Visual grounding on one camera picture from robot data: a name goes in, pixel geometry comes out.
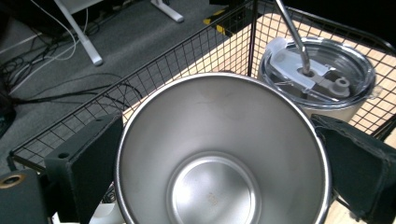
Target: black metal frame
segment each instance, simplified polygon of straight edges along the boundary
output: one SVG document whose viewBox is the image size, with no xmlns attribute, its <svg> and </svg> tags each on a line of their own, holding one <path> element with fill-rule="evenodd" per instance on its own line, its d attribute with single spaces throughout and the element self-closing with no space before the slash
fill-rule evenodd
<svg viewBox="0 0 396 224">
<path fill-rule="evenodd" d="M 233 34 L 231 38 L 213 29 L 213 27 L 226 29 L 226 27 L 221 27 L 226 22 L 234 23 L 235 26 L 242 24 L 243 22 L 233 19 L 241 10 L 252 10 L 253 12 L 252 18 L 241 19 L 249 21 L 250 25 L 247 28 L 239 27 L 242 30 Z M 299 23 L 296 27 L 299 32 L 303 31 L 307 35 L 341 36 L 343 37 L 342 42 L 356 44 L 352 47 L 359 45 L 369 48 L 368 52 L 363 54 L 372 61 L 373 66 L 389 68 L 386 74 L 377 73 L 377 83 L 381 85 L 384 80 L 396 83 L 396 77 L 393 77 L 396 65 L 387 61 L 388 57 L 395 55 L 395 49 L 389 43 L 365 32 L 300 10 L 289 8 L 289 13 L 290 17 Z M 241 7 L 213 21 L 195 35 L 146 63 L 131 75 L 114 83 L 46 130 L 12 149 L 8 160 L 10 168 L 18 169 L 26 166 L 37 171 L 44 171 L 43 158 L 90 121 L 118 111 L 132 113 L 146 96 L 180 77 L 225 70 L 247 76 L 257 74 L 262 46 L 276 36 L 288 34 L 287 31 L 279 30 L 281 21 L 274 16 L 275 14 L 276 8 L 272 2 L 246 1 Z M 263 20 L 269 21 L 269 25 L 259 20 L 262 17 L 258 15 L 263 15 Z M 312 34 L 313 28 L 318 28 L 323 33 Z M 262 29 L 267 29 L 269 33 L 265 33 Z M 372 51 L 382 54 L 380 59 L 372 58 L 370 56 Z M 222 58 L 220 52 L 230 58 L 220 60 L 219 58 Z M 371 109 L 363 109 L 358 112 L 350 124 L 366 133 L 374 132 L 396 113 L 395 103 L 386 99 L 389 95 L 396 95 L 396 85 L 383 90 L 379 99 L 368 103 Z M 124 120 L 129 118 L 127 114 L 124 114 Z"/>
</svg>

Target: white table leg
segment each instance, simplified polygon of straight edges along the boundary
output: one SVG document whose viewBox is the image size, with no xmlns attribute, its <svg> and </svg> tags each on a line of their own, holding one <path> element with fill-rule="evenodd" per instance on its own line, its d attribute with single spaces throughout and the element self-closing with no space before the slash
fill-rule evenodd
<svg viewBox="0 0 396 224">
<path fill-rule="evenodd" d="M 62 11 L 64 16 L 66 17 L 66 19 L 70 22 L 70 25 L 76 31 L 78 38 L 81 41 L 82 46 L 87 51 L 93 64 L 96 66 L 101 65 L 103 63 L 102 57 L 99 55 L 98 51 L 91 43 L 91 40 L 87 36 L 85 36 L 84 33 L 82 33 L 81 29 L 77 25 L 76 21 L 74 20 L 74 18 L 70 14 L 70 12 L 64 6 L 62 1 L 61 0 L 54 0 L 54 1 L 55 1 L 56 5 L 58 5 L 59 9 Z"/>
<path fill-rule="evenodd" d="M 163 0 L 151 0 L 151 4 L 160 9 L 162 12 L 164 12 L 166 15 L 168 15 L 170 18 L 172 18 L 176 22 L 183 22 L 184 18 L 182 15 L 178 14 L 176 11 L 174 11 L 172 8 L 167 6 Z"/>
</svg>

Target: wire basket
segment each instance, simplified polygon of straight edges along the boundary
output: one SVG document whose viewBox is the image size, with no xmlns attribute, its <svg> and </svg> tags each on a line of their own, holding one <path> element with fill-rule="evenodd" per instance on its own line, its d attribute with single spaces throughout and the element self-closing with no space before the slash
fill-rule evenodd
<svg viewBox="0 0 396 224">
<path fill-rule="evenodd" d="M 321 36 L 346 43 L 365 55 L 383 90 L 368 100 L 349 122 L 371 134 L 396 113 L 396 57 L 375 36 L 289 8 L 300 36 Z M 257 77 L 266 44 L 277 36 L 291 38 L 272 2 L 252 1 L 224 13 L 206 28 L 113 84 L 86 104 L 13 149 L 17 166 L 45 170 L 44 157 L 92 120 L 122 112 L 126 122 L 147 96 L 181 77 L 232 71 Z"/>
</svg>

